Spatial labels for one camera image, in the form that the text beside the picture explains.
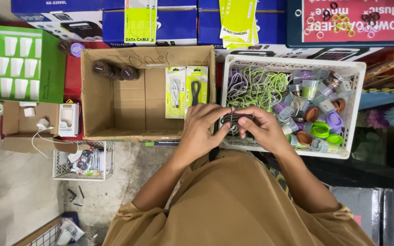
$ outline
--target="sleeve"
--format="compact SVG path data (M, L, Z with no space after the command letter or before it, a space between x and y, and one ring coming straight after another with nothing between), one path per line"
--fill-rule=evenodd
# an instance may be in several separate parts
M325 245L376 245L354 220L350 209L341 203L335 212L308 214L298 206L296 209L309 232Z
M103 246L144 245L164 228L166 212L161 208L142 212L131 202L126 203L112 220Z

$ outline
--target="person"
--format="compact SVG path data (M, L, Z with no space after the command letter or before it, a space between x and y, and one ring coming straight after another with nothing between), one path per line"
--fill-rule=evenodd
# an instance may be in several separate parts
M208 129L231 110L215 104L188 109L180 144L118 210L103 246L375 245L308 170L271 113L255 106L234 112L254 116L238 119L240 135L249 131L276 156L294 202L250 153L225 149L209 161L230 123L213 135Z

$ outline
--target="hand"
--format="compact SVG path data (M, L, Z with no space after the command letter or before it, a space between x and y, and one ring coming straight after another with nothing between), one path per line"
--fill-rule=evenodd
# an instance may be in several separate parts
M273 154L280 154L293 149L273 114L256 106L236 110L234 113L254 116L254 121L246 117L238 119L241 138L244 138L246 131L249 131L262 148Z
M229 132L230 123L223 124L214 135L209 128L212 123L231 111L230 107L223 108L217 104L199 103L189 107L183 126L182 140L174 154L180 155L180 159L184 159L184 163L189 165L217 147Z

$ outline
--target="white plastic crate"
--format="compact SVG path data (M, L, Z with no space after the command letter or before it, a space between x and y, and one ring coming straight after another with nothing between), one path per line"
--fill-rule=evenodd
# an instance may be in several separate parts
M78 175L71 172L72 164L68 163L68 153L55 150L52 162L52 179L55 180L83 180L83 181L105 181L113 174L114 147L113 142L102 141L77 141L78 144L87 144L96 148L104 148L106 154L106 166L103 175Z
M265 67L271 72L289 72L294 70L306 69L327 69L333 70L338 74L353 75L351 79L352 95L346 99L346 107L340 113L344 121L344 130L340 134L343 137L343 144L341 151L338 154L318 153L309 149L296 149L299 155L309 155L317 157L347 159L349 158L352 141L355 132L355 123L358 113L358 105L361 97L361 90L364 81L364 74L366 64L362 62L345 62L345 61L328 61L315 59L294 59L294 58L278 58L278 57L263 57L263 56L242 56L242 55L227 55L223 73L223 91L222 91L222 106L226 107L226 94L228 85L228 74L231 68L246 68L246 67ZM221 148L231 148L249 151L265 151L266 150L254 141L252 138L241 139L238 137L227 136L220 144Z

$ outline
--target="plastic basket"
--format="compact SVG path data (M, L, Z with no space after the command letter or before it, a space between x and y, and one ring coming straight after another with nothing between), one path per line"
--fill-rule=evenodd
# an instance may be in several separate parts
M305 69L327 69L333 70L338 74L353 75L351 77L352 94L346 100L346 107L340 113L344 121L342 133L343 144L341 151L338 154L318 153L309 149L296 149L299 155L309 155L317 157L326 157L334 159L347 159L350 156L352 141L355 132L355 123L358 112L358 105L363 89L364 74L366 64L362 62L345 62L345 61L328 61L315 59L294 59L294 58L277 58L277 57L263 57L263 56L242 56L242 55L227 55L224 76L223 76L223 91L222 91L222 106L226 106L226 95L228 85L228 73L231 68L239 67L264 67L271 72L293 72L294 70ZM254 141L252 138L241 139L239 136L227 136L220 144L221 148L231 148L249 151L265 151L264 148Z
M52 179L55 180L77 180L77 181L105 181L113 174L114 147L113 142L102 141L77 141L78 144L87 144L96 148L104 148L106 154L106 166L103 175L78 175L71 172L72 164L67 161L68 153L55 150L52 161Z

